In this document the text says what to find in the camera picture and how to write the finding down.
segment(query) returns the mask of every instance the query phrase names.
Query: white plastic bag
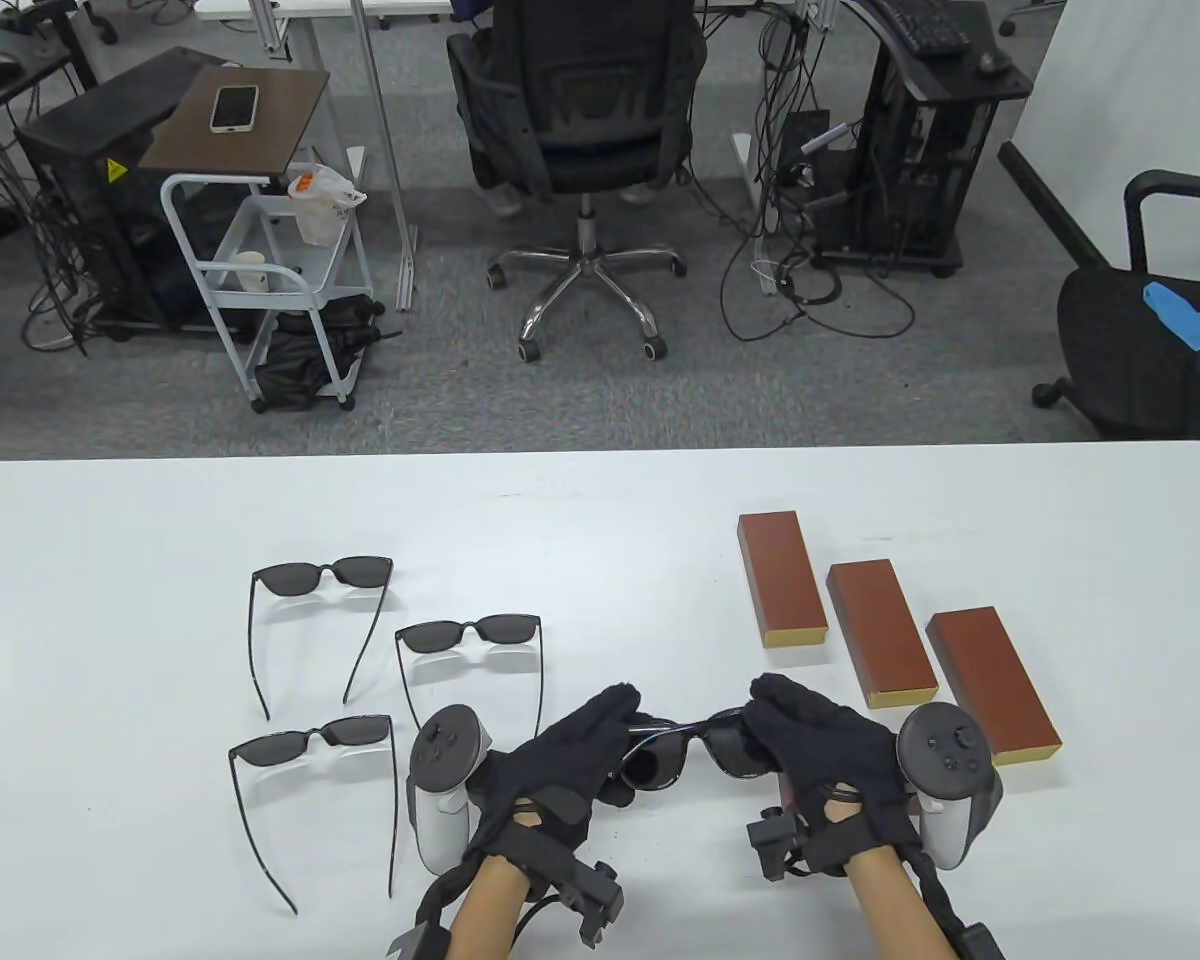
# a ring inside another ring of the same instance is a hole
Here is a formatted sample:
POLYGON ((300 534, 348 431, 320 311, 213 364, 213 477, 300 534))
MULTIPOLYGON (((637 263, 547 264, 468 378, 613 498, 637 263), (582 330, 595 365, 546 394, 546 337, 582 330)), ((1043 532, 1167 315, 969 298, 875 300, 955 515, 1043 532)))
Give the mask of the white plastic bag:
POLYGON ((366 200, 366 194, 338 170, 324 164, 294 164, 296 175, 289 182, 289 198, 302 241, 316 247, 331 247, 347 223, 349 210, 366 200))

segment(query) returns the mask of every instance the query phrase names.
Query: hand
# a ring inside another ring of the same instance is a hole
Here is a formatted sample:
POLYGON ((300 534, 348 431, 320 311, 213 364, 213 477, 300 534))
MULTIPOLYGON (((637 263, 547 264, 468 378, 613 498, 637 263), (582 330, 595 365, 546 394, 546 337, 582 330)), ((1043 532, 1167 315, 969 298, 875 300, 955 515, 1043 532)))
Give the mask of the hand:
POLYGON ((743 722, 782 766, 805 820, 834 823, 865 808, 876 835, 898 830, 906 781, 888 727, 775 673, 752 680, 751 696, 743 722), (859 792, 860 806, 832 799, 833 790, 859 792))
POLYGON ((610 773, 628 750, 628 726, 638 707, 636 686, 613 685, 512 752, 490 750, 467 784, 481 812, 468 850, 490 844, 514 815, 530 814, 541 818, 541 832, 577 850, 595 800, 625 806, 635 797, 631 787, 610 780, 610 773))

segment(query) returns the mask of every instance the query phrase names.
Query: sunglasses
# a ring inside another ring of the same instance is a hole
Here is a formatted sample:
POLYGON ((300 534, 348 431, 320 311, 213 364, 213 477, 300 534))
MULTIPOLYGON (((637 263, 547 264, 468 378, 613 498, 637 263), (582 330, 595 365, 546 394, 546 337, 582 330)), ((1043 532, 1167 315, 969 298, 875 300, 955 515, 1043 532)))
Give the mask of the sunglasses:
POLYGON ((373 638, 373 628, 377 626, 377 618, 382 613, 382 602, 386 599, 391 568, 394 568, 394 563, 389 557, 343 557, 340 560, 322 564, 277 563, 275 566, 264 566, 262 570, 253 571, 253 576, 248 580, 248 676, 253 678, 253 689, 258 691, 258 703, 262 704, 263 716, 271 719, 271 709, 268 708, 268 700, 262 695, 262 684, 258 684, 258 673, 253 667, 253 595, 258 582, 276 596, 304 596, 320 586, 320 576, 328 570, 341 584, 371 590, 382 588, 382 594, 377 598, 377 608, 373 611, 373 622, 368 625, 368 634, 364 636, 361 652, 356 654, 356 664, 347 678, 347 689, 343 690, 343 706, 346 707, 352 692, 352 684, 356 682, 359 664, 368 649, 368 641, 373 638))
POLYGON ((631 740, 614 774, 632 790, 665 790, 684 772, 688 742, 702 740, 715 766, 736 780, 778 770, 778 762, 745 724, 742 708, 722 710, 698 722, 652 719, 628 728, 631 740))
POLYGON ((391 859, 388 869, 386 896, 390 898, 395 893, 395 824, 400 822, 400 776, 396 773, 395 730, 391 726, 391 718, 385 716, 385 714, 344 716, 312 730, 268 733, 268 736, 258 737, 256 740, 248 740, 247 744, 233 746, 226 751, 226 758, 230 763, 230 786, 235 788, 235 806, 240 812, 240 823, 244 824, 244 835, 248 839, 248 848, 253 851, 258 868, 262 868, 268 881, 271 881, 271 887, 276 888, 276 892, 284 899, 284 904, 288 904, 289 910, 293 910, 294 916, 298 916, 298 905, 293 902, 288 893, 284 893, 284 887, 281 887, 280 882, 271 876, 271 870, 268 870, 266 863, 262 859, 262 852, 258 852, 258 845, 253 840, 248 815, 244 812, 244 797, 240 794, 240 778, 235 773, 235 762, 244 760, 251 767, 280 767, 280 764, 290 763, 307 752, 307 745, 313 733, 320 733, 320 737, 324 737, 325 743, 330 746, 366 746, 390 740, 395 806, 391 814, 391 859))
POLYGON ((409 704, 409 716, 413 718, 413 726, 421 730, 418 721, 418 710, 413 709, 413 697, 409 695, 409 682, 404 678, 404 655, 400 653, 400 644, 408 646, 413 653, 443 653, 451 650, 462 643, 462 635, 467 628, 476 631, 480 640, 486 643, 499 646, 527 644, 533 640, 533 635, 539 636, 539 652, 536 653, 536 719, 533 721, 533 736, 539 736, 542 726, 542 618, 532 613, 494 613, 491 617, 481 617, 480 620, 431 620, 427 623, 414 623, 413 626, 402 626, 395 631, 395 660, 400 664, 400 684, 404 686, 404 701, 409 704))

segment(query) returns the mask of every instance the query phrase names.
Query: smartphone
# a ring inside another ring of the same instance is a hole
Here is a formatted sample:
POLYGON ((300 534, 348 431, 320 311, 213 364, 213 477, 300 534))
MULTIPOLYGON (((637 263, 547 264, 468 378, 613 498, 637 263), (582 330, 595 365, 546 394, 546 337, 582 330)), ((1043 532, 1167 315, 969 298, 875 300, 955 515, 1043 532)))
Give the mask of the smartphone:
POLYGON ((258 112, 258 86, 220 86, 208 127, 212 133, 248 133, 258 112))

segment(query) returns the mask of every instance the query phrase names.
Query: black office chair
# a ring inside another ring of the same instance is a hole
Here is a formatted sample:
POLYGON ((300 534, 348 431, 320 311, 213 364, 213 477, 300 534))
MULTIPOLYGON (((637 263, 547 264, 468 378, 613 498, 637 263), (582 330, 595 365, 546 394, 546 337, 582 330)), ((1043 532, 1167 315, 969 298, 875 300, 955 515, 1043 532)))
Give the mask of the black office chair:
POLYGON ((612 268, 664 264, 683 276, 686 265, 660 244, 600 247, 592 193, 665 186, 690 152, 688 109, 706 62, 694 0, 494 0, 492 36, 480 41, 449 37, 472 150, 540 200, 556 193, 580 198, 572 250, 514 247, 488 265, 492 289, 504 287, 503 268, 514 262, 564 268, 524 317, 521 360, 541 356, 535 334, 546 308, 580 276, 595 276, 635 312, 644 355, 660 360, 667 344, 654 314, 612 268))
POLYGON ((1031 4, 1026 6, 1019 6, 1016 10, 1010 10, 1004 19, 1001 20, 1001 36, 1012 37, 1018 32, 1018 20, 1015 19, 1018 17, 1022 17, 1028 13, 1044 13, 1045 10, 1060 10, 1066 5, 1067 0, 1031 0, 1031 4))
POLYGON ((1200 176, 1148 170, 1124 190, 1130 270, 1084 266, 1068 276, 1058 296, 1058 337, 1070 376, 1036 385, 1031 402, 1052 407, 1062 398, 1100 434, 1118 439, 1200 440, 1200 350, 1193 350, 1144 301, 1153 280, 1200 310, 1195 280, 1148 272, 1145 198, 1195 197, 1200 176))

